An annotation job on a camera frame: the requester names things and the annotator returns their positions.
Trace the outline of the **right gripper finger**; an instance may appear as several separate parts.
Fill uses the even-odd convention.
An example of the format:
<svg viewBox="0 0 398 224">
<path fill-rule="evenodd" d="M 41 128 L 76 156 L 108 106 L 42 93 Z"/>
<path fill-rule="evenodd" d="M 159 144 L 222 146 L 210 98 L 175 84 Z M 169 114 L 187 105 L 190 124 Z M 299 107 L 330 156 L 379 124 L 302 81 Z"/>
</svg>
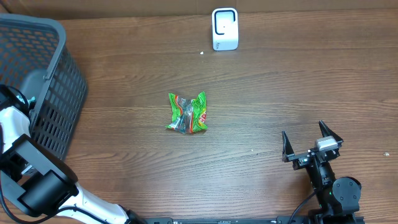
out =
<svg viewBox="0 0 398 224">
<path fill-rule="evenodd" d="M 282 161 L 289 162 L 295 153 L 285 131 L 282 131 Z"/>
<path fill-rule="evenodd" d="M 322 120 L 319 120 L 318 125 L 320 127 L 320 131 L 322 133 L 322 136 L 325 137 L 333 137 L 335 139 L 335 141 L 338 144 L 342 144 L 343 143 L 343 139 L 337 135 L 334 131 L 332 131 Z"/>
</svg>

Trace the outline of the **green snack packet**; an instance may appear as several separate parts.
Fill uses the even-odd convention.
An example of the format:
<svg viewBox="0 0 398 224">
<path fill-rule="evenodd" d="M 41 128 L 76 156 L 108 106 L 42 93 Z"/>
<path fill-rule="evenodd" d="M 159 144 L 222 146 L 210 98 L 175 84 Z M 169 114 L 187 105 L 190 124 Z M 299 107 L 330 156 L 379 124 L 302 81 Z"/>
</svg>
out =
<svg viewBox="0 0 398 224">
<path fill-rule="evenodd" d="M 172 109 L 172 122 L 166 126 L 182 134 L 193 134 L 207 130 L 206 121 L 206 95 L 201 92 L 194 99 L 185 99 L 169 93 Z"/>
</svg>

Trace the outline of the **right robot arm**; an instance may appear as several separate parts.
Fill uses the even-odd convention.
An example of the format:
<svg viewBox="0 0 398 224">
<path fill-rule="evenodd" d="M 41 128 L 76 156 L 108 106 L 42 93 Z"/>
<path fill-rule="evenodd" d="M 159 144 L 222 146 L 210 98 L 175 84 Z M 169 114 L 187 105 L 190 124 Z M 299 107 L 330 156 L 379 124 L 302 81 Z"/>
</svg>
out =
<svg viewBox="0 0 398 224">
<path fill-rule="evenodd" d="M 313 187 L 311 193 L 290 217 L 280 217 L 278 223 L 360 224 L 361 183 L 354 177 L 336 178 L 330 161 L 340 156 L 343 139 L 323 121 L 318 122 L 322 137 L 307 152 L 296 154 L 282 131 L 282 161 L 291 162 L 294 170 L 305 169 Z"/>
</svg>

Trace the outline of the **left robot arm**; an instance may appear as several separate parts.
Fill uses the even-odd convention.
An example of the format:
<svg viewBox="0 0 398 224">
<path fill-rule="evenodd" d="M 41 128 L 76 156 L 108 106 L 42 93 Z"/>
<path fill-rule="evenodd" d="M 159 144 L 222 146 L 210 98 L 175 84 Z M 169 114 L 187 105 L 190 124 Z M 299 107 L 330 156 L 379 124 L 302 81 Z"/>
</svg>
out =
<svg viewBox="0 0 398 224">
<path fill-rule="evenodd" d="M 30 136 L 29 102 L 16 88 L 1 85 L 1 206 L 17 223 L 7 202 L 34 223 L 55 216 L 82 223 L 143 223 L 132 210 L 101 200 L 79 183 L 63 161 Z"/>
</svg>

